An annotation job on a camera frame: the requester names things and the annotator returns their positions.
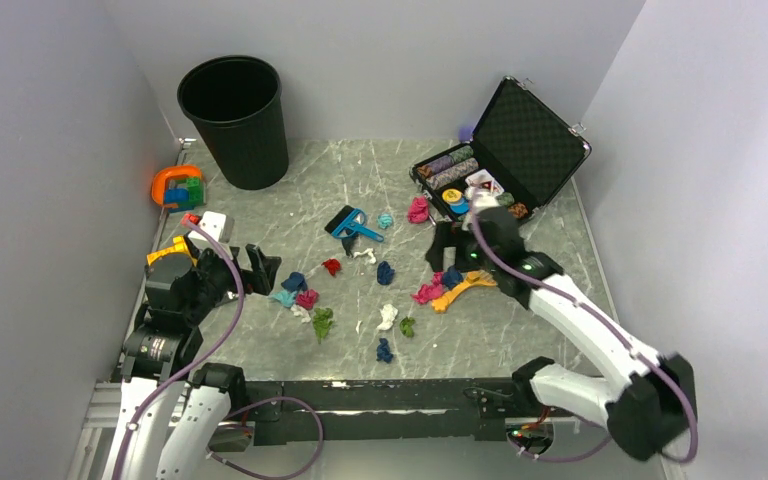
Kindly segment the blue hand brush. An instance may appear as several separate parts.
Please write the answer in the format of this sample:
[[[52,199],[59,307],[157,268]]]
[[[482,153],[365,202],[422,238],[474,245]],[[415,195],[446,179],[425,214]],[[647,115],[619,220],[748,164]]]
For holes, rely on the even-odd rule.
[[[325,225],[324,231],[336,239],[346,239],[353,235],[361,235],[383,243],[383,235],[369,228],[367,226],[367,219],[367,214],[363,210],[345,205]]]

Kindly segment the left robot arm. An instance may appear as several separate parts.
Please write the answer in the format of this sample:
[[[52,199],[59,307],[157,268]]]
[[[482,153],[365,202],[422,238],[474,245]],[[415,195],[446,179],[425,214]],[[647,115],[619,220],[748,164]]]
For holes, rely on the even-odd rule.
[[[281,259],[249,244],[247,269],[184,238],[147,257],[146,300],[123,345],[121,400],[105,479],[189,479],[219,424],[247,406],[242,368],[193,363],[217,306],[271,293]]]

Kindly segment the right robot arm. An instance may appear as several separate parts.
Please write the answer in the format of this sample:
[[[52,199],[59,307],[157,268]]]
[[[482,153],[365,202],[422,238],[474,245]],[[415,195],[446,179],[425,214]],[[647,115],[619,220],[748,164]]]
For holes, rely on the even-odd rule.
[[[698,408],[686,358],[661,354],[624,330],[555,260],[526,248],[517,220],[503,207],[482,207],[464,223],[439,223],[426,253],[433,270],[442,269],[447,248],[461,267],[489,274],[502,293],[557,329],[599,372],[589,377],[546,357],[527,362],[512,375],[511,399],[520,413],[558,407],[604,428],[635,460],[696,458]]]

